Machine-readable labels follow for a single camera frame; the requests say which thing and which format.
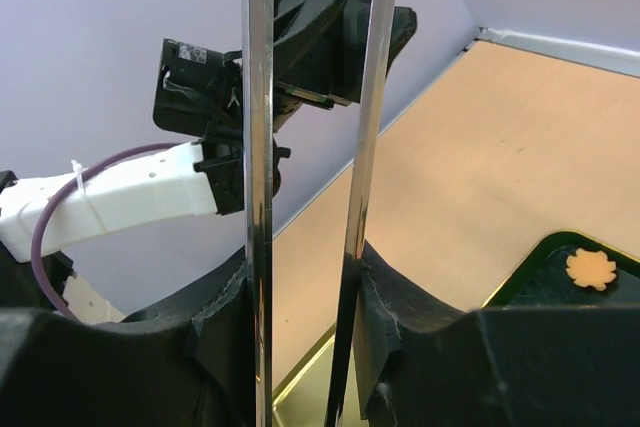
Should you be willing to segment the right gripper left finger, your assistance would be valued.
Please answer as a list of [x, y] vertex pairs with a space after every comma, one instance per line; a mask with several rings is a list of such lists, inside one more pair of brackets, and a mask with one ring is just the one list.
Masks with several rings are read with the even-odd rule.
[[1, 312], [5, 426], [250, 426], [254, 339], [245, 256], [119, 323]]

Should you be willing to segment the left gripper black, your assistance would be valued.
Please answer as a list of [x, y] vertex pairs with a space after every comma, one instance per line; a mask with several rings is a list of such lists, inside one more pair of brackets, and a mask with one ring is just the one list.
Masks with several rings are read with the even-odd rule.
[[361, 98], [372, 0], [274, 0], [274, 110]]

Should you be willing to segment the metal tongs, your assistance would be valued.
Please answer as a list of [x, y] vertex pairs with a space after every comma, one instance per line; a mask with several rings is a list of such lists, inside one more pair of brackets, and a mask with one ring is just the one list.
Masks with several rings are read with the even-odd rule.
[[[255, 404], [258, 426], [270, 426], [273, 348], [273, 84], [274, 0], [241, 0], [246, 268], [252, 291]], [[344, 398], [365, 225], [395, 0], [372, 0], [361, 89], [357, 151], [352, 172], [325, 425], [343, 423]]]

